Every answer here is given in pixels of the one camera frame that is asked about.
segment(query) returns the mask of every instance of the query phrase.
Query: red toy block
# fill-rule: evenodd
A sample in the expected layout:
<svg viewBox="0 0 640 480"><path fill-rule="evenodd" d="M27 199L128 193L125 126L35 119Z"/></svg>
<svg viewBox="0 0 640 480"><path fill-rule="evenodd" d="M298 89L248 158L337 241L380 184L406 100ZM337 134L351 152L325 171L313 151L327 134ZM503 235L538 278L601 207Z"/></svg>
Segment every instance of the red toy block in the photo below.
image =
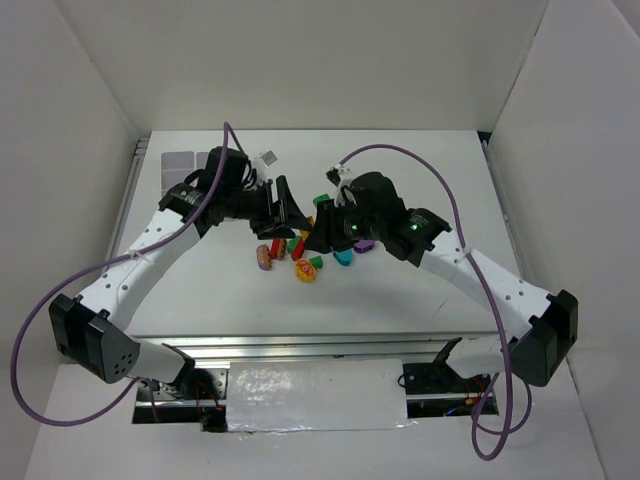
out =
<svg viewBox="0 0 640 480"><path fill-rule="evenodd" d="M271 243L271 251L269 252L269 256L271 258L277 258L278 260L282 260L284 258L284 252L287 248L287 241L284 238L274 238Z"/></svg>
<svg viewBox="0 0 640 480"><path fill-rule="evenodd" d="M294 248L293 252L291 252L291 258L295 262L296 260L299 260L302 257L303 253L304 253L304 240L300 239L300 241L296 245L296 248Z"/></svg>

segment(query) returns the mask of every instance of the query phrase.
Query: gray tile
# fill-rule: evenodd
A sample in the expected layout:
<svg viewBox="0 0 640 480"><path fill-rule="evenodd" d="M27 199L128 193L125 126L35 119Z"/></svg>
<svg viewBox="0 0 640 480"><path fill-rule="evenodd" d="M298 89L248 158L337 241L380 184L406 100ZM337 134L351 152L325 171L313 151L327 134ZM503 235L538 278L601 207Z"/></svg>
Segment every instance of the gray tile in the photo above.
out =
<svg viewBox="0 0 640 480"><path fill-rule="evenodd" d="M193 152L165 152L160 155L162 170L193 170Z"/></svg>
<svg viewBox="0 0 640 480"><path fill-rule="evenodd" d="M191 170L165 170L162 172L162 189L168 190L174 185L184 181L184 178L193 172Z"/></svg>
<svg viewBox="0 0 640 480"><path fill-rule="evenodd" d="M206 167L207 158L209 158L209 152L196 153L196 169Z"/></svg>

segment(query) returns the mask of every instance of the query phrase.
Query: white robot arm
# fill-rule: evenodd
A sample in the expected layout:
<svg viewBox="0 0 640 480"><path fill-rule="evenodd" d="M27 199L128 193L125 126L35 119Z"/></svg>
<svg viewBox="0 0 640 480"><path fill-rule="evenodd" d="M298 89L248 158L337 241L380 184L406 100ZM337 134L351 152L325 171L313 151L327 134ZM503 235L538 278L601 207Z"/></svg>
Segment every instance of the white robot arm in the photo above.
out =
<svg viewBox="0 0 640 480"><path fill-rule="evenodd" d="M506 331L513 372L534 386L545 386L576 341L578 302L562 290L557 296L531 285L475 249L463 248L447 222L424 208L407 209L386 177L355 176L337 166L327 173L337 187L335 201L318 204L316 225L305 247L319 252L345 250L355 241L379 240L399 260L448 281L489 309L486 292L469 253L493 293ZM455 339L434 363L443 376L471 378L504 370L498 335Z"/></svg>
<svg viewBox="0 0 640 480"><path fill-rule="evenodd" d="M173 187L160 202L151 223L131 245L131 260L106 271L71 299L59 295L49 312L60 352L107 383L125 376L144 377L188 389L198 378L195 362L167 345L132 339L124 333L133 314L173 263L225 218L249 220L258 238L291 238L292 228L310 230L305 248L320 253L351 248L361 239L381 241L399 260L447 280L479 304L487 297L467 255L484 273L513 340L514 373L526 383L544 386L576 340L577 301L565 291L557 296L516 277L476 250L460 245L449 225L426 209L406 209L391 181L378 172L354 177L332 170L338 187L335 201L320 202L316 223L308 223L288 189L286 179L265 181L246 156L231 151L222 181L204 213L172 242L139 255L181 228L200 205L213 179L220 149L209 155L207 168ZM198 179L196 187L191 183ZM504 362L498 336L454 339L434 361L441 376L471 378L497 373Z"/></svg>
<svg viewBox="0 0 640 480"><path fill-rule="evenodd" d="M107 383L141 377L188 389L199 377L193 359L168 345L124 333L134 313L165 272L225 218L249 221L258 238L293 238L292 228L311 230L295 204L284 176L271 181L238 151L229 150L221 181L196 222L150 252L139 252L175 234L200 206L211 187L221 149L209 153L207 167L167 192L149 225L130 246L129 261L104 272L75 298L58 295L49 306L58 350Z"/></svg>

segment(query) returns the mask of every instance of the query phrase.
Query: purple wire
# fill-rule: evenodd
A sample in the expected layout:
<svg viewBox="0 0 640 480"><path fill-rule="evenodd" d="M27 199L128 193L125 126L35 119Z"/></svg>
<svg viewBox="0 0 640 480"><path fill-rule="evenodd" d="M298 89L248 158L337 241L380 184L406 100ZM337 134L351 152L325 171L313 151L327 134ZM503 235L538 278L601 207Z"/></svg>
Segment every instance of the purple wire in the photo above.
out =
<svg viewBox="0 0 640 480"><path fill-rule="evenodd" d="M499 374L494 375L493 379L491 380L491 383L487 387L487 390L489 390L489 391L493 390L493 387L494 387L494 385L496 383L496 380L498 380L498 376L499 376ZM531 410L533 408L533 395L531 394L531 387L529 386L528 383L526 383L524 381L522 382L522 384L524 385L524 388L527 391L527 409L524 412L524 415L522 416L522 420L520 420L520 423L518 423L518 425L516 425L511 430L509 430L509 435L511 435L512 433L517 432L522 427L524 427L524 424L527 423L527 420L529 420L529 416L531 415ZM472 418L475 417L475 416L480 417L480 413L482 412L482 408L484 408L484 404L485 403L486 402L480 401L473 407ZM483 432L487 432L490 435L500 435L500 434L502 434L501 431L499 431L499 430L491 430L491 429L489 429L487 427L484 427L484 426L480 425L480 423L478 423L478 428L480 430L482 430Z"/></svg>
<svg viewBox="0 0 640 480"><path fill-rule="evenodd" d="M151 397L151 413L153 413L153 420L156 423L160 423L160 417L158 417L158 409L156 408L156 399L153 396L153 383L150 378L145 380L147 382L147 387L149 387L149 396Z"/></svg>
<svg viewBox="0 0 640 480"><path fill-rule="evenodd" d="M462 232L462 222L460 221L460 211L458 209L458 202L456 201L456 198L453 195L453 192L451 191L451 188L447 184L444 177L440 175L440 172L438 172L429 162L422 159L415 153L410 152L409 150L406 150L402 147L397 147L395 145L387 145L387 144L373 144L373 145L367 145L365 147L361 147L351 152L345 158L340 160L339 164L344 165L345 163L347 163L349 160L351 160L353 157L355 157L360 153L366 152L368 150L379 150L379 149L393 150L396 152L400 152L404 155L407 155L413 158L414 160L416 160L417 162L421 163L424 167L429 169L429 171L433 173L433 175L435 175L435 177L438 179L440 184L443 186L443 188L447 192L447 196L449 197L449 201L451 202L451 208L453 210L453 218L456 224L458 239L460 240L460 245L464 249L467 246L467 242L464 238L464 233ZM489 397L491 390L493 389L493 385L495 384L495 381L498 379L497 376L494 377L494 379L492 380L492 383L490 384L490 388L487 388L485 392L482 394L480 402L478 403L476 408L477 415L473 416L473 423L471 426L471 443L473 444L473 449L482 460L489 461L489 460L495 459L500 454L505 444L507 443L507 438L509 437L509 433L511 431L511 420L513 418L513 372L511 367L511 355L509 354L509 342L507 340L507 334L504 328L504 324L502 323L502 316L500 315L500 311L498 310L498 305L493 296L493 292L491 291L491 288L487 283L487 279L482 273L482 270L480 270L480 267L478 266L475 258L473 258L473 255L471 254L471 252L467 253L466 258L469 260L471 267L473 268L474 272L478 276L478 280L480 280L482 289L487 295L487 300L489 301L491 312L493 313L493 316L495 318L496 326L498 329L498 336L500 337L500 346L502 349L502 356L504 359L504 371L506 376L505 380L506 380L506 388L507 388L507 395L506 395L507 405L505 409L506 411L504 416L504 423L502 426L502 431L499 432L500 438L498 439L498 443L496 444L494 449L488 454L485 454L480 450L480 447L478 445L477 429L479 427L480 412L482 411L484 404L487 402L487 399Z"/></svg>
<svg viewBox="0 0 640 480"><path fill-rule="evenodd" d="M220 183L220 177L222 176L222 171L224 170L224 165L227 161L227 146L229 144L229 134L231 134L231 136L233 137L233 140L236 146L238 147L238 150L244 153L244 150L240 146L240 143L238 142L238 139L233 129L231 128L231 125L229 125L227 122L224 122L223 133L224 133L224 138L222 142L222 152L220 153L220 163L218 164L218 170L216 171L216 175L213 179L213 183L211 184L211 188L209 188L209 191L207 192L200 206L196 209L193 215L189 217L189 219L184 223L184 225L182 225L182 227L176 230L173 234L169 235L167 238L160 240L159 242L154 243L153 245L149 245L148 247L140 249L138 251L140 255L145 255L149 252L157 250L158 248L164 247L169 242L172 242L177 237L182 235L185 232L185 230L187 230L187 228L193 225L193 223L197 220L200 214L202 214L204 209L209 204L209 201L213 197L213 193L215 192L216 187L218 186L218 183ZM75 282L76 280L84 277L85 275L89 275L90 273L102 270L105 267L109 267L111 265L115 265L117 263L130 260L131 258L132 256L129 254L120 255L118 257L105 260L104 262L98 263L97 265L94 265L92 267L87 267L83 270L80 270L79 272L71 275L66 280L63 280L58 285L56 285L51 290L49 290L49 292L47 292L45 296L40 299L40 301L36 304L36 306L33 307L33 310L29 312L29 315L27 316L24 323L20 327L20 330L18 330L18 334L16 335L15 342L13 343L13 349L11 350L11 365L10 365L11 390L20 408L22 408L22 410L24 410L25 413L29 415L31 418L33 418L34 420L40 423L43 423L45 425L53 426L53 427L73 427L76 425L82 425L84 423L88 423L92 420L95 420L98 417L101 417L102 415L110 411L113 407L115 407L125 397L125 395L129 392L129 390L131 390L131 388L136 384L136 382L140 381L139 378L133 379L131 383L129 383L129 385L127 385L127 387L124 389L124 391L105 408L103 408L99 412L94 413L93 415L89 415L88 417L80 418L77 420L53 420L53 419L44 417L43 415L36 412L33 408L31 408L29 404L27 404L26 400L22 396L22 392L20 391L20 386L18 385L18 357L20 355L20 346L22 345L24 336L27 333L27 329L35 319L38 312L42 309L42 307L44 307L44 305L49 300L51 300L51 298L56 293L58 293L60 290L62 290L64 287L66 287L70 283Z"/></svg>

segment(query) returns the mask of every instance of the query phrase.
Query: purple cable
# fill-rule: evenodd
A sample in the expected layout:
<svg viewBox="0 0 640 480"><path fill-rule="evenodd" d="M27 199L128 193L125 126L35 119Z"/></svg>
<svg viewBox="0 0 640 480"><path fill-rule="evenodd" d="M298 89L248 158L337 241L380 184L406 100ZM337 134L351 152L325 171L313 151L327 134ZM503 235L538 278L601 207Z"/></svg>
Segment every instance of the purple cable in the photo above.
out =
<svg viewBox="0 0 640 480"><path fill-rule="evenodd" d="M496 373L493 377L493 379L491 380L491 383L489 383L489 386L487 387L487 390L491 391L493 390L493 387L496 383L496 380L498 380L498 376L500 374ZM515 427L513 427L511 430L509 430L509 435L511 435L512 433L517 432L518 430L520 430L522 427L524 427L524 424L527 423L527 420L529 420L529 416L531 415L531 409L533 407L533 395L531 394L531 387L529 386L528 383L526 382L522 382L522 384L524 385L525 390L527 391L527 409L524 412L524 415L522 416L522 420L520 420L520 423L518 423L518 425L516 425ZM473 410L471 412L472 414L472 418L473 417L480 417L480 412L482 411L482 409L484 408L484 404L486 403L486 400L483 402L482 399L480 399L480 401L473 407ZM478 428L480 430L482 430L483 432L487 432L490 435L501 435L502 432L500 432L499 430L491 430L487 427L483 427L482 425L480 425L480 423L478 423Z"/></svg>
<svg viewBox="0 0 640 480"><path fill-rule="evenodd" d="M138 251L140 255L146 255L147 253L157 250L158 248L162 248L165 245L167 245L169 242L175 240L177 237L182 235L185 232L185 230L187 230L187 228L189 228L193 224L193 222L196 221L196 219L200 216L200 214L202 214L204 209L209 204L209 201L213 197L213 193L215 192L216 187L218 186L218 183L220 183L220 177L222 176L222 171L224 170L224 164L227 161L227 146L229 144L229 134L231 134L231 136L233 137L233 140L236 146L238 147L238 150L244 153L244 150L242 150L242 147L240 146L240 143L238 142L238 139L233 129L231 128L231 125L225 122L224 138L222 142L222 152L220 153L220 163L218 164L218 170L216 171L216 175L213 179L213 183L211 184L211 188L209 188L209 191L205 195L204 200L202 201L200 206L196 209L196 211L193 213L193 215L191 215L191 217L189 217L189 219L185 222L185 224L182 225L182 227L180 227L178 230L176 230L173 234L171 234L167 238L160 240L159 242L154 243L153 245L149 245L148 247L140 249ZM29 312L29 315L27 316L24 323L20 327L20 330L18 330L18 334L16 335L16 340L13 343L13 349L11 351L11 366L10 366L11 390L20 408L22 408L22 410L24 410L25 413L29 415L31 418L33 418L34 420L40 423L43 423L45 425L53 426L53 427L73 427L76 425L82 425L84 423L88 423L92 420L95 420L98 417L101 417L102 415L107 413L109 410L111 410L113 407L115 407L125 397L125 395L129 392L129 390L131 390L131 388L138 381L140 381L139 378L133 379L131 383L129 383L129 385L127 385L127 387L124 389L124 391L105 408L103 408L99 412L94 413L93 415L89 415L88 417L80 418L77 420L52 420L50 418L44 417L43 415L40 415L38 412L36 412L33 408L31 408L27 404L26 400L22 396L22 392L20 391L20 386L18 385L18 356L20 355L20 346L22 345L24 336L27 333L27 329L35 319L38 312L42 309L42 307L44 307L44 305L49 300L51 300L51 298L56 293L58 293L60 290L62 290L64 287L66 287L70 283L75 282L76 280L84 277L85 275L96 272L98 270L102 270L104 267L109 267L111 265L115 265L117 263L130 260L131 258L132 256L129 254L120 255L110 260L105 260L104 262L98 263L97 265L94 265L92 267L87 267L83 270L80 270L79 272L71 275L66 280L63 280L58 285L53 287L49 292L47 292L45 296L42 297L42 299L40 299L40 301L36 304L36 306L33 307L33 310Z"/></svg>
<svg viewBox="0 0 640 480"><path fill-rule="evenodd" d="M156 399L153 396L153 382L150 378L145 379L147 387L149 387L149 397L151 398L151 413L153 413L153 420L156 423L160 423L160 417L158 417L158 409L156 408Z"/></svg>
<svg viewBox="0 0 640 480"><path fill-rule="evenodd" d="M379 150L379 149L393 150L395 152L400 152L404 155L407 155L413 158L414 160L416 160L417 162L421 163L424 167L429 169L429 171L433 173L433 175L435 175L435 177L438 179L440 184L444 187L445 191L447 192L447 196L449 197L449 201L451 202L451 208L453 210L453 218L456 224L456 231L458 232L458 239L460 240L460 245L464 249L467 246L467 242L464 238L464 233L462 232L462 222L460 221L460 211L458 209L458 202L456 201L456 198L453 195L453 192L451 191L451 188L447 184L444 177L440 175L440 172L438 172L429 162L422 159L415 153L410 152L409 150L406 150L402 147L397 147L395 145L387 145L387 144L374 144L374 145L367 145L365 147L361 147L351 152L345 158L340 160L339 164L344 165L356 155L362 152L366 152L367 150ZM500 454L505 444L507 443L507 438L509 437L509 433L511 432L511 420L513 418L513 375L512 375L512 367L511 367L511 356L509 354L509 342L507 341L507 334L504 328L504 324L502 323L502 317L500 315L500 311L498 310L498 305L493 296L493 292L491 291L491 288L487 283L487 279L482 273L482 270L480 270L480 267L476 263L476 260L475 258L473 258L473 255L471 254L471 252L467 254L466 258L469 260L471 267L473 268L474 272L478 276L478 280L480 280L480 284L482 285L482 288L485 294L487 295L487 300L489 301L491 312L493 313L493 316L495 318L496 326L498 328L498 336L500 337L500 346L502 349L502 356L504 358L504 371L506 375L505 380L506 380L506 387L507 387L507 400L506 400L507 405L506 405L506 411L504 416L504 423L502 426L502 431L499 432L500 438L498 439L498 443L496 444L494 449L488 454L485 454L484 452L482 452L480 450L480 447L478 446L477 429L479 427L480 412L482 411L484 404L487 402L487 399L489 397L489 394L491 393L491 390L493 389L493 385L495 384L495 381L498 379L497 376L492 380L490 388L487 388L485 392L482 394L480 402L478 403L476 408L476 412L478 414L473 416L473 424L471 427L471 443L473 444L473 449L482 460L489 461L489 460L495 459Z"/></svg>

